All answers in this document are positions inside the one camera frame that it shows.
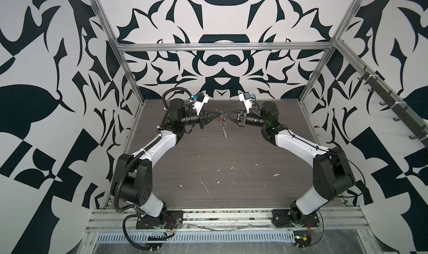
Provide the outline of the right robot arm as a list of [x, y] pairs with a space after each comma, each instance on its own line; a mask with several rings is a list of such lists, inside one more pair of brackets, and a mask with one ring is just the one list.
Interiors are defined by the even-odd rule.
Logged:
[[306, 219], [316, 216], [321, 207], [355, 186], [353, 163], [343, 149], [322, 147], [296, 135], [280, 123], [275, 103], [264, 102], [260, 111], [245, 109], [228, 112], [224, 116], [240, 127], [260, 127], [266, 141], [293, 153], [312, 168], [311, 188], [290, 205], [289, 219], [282, 223], [275, 221], [275, 226], [289, 223], [301, 226]]

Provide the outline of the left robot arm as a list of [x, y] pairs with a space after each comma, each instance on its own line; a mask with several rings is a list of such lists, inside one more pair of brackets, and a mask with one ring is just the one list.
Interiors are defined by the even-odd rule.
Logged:
[[140, 215], [159, 218], [166, 214], [166, 204], [153, 193], [153, 167], [186, 134], [187, 126], [203, 128], [221, 116], [219, 111], [205, 110], [205, 101], [171, 100], [157, 127], [157, 135], [133, 154], [122, 154], [113, 175], [110, 195], [116, 212], [129, 209]]

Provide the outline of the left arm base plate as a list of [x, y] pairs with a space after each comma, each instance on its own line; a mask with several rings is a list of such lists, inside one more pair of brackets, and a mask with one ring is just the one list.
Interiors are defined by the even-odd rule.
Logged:
[[138, 217], [136, 229], [174, 229], [183, 223], [184, 211], [166, 210], [162, 211], [158, 217], [145, 215]]

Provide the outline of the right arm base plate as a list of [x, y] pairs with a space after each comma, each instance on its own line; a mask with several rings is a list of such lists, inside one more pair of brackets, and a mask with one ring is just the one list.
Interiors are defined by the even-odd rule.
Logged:
[[295, 209], [273, 209], [272, 224], [277, 228], [301, 228], [301, 227], [318, 227], [320, 218], [317, 212], [309, 215], [302, 215]]

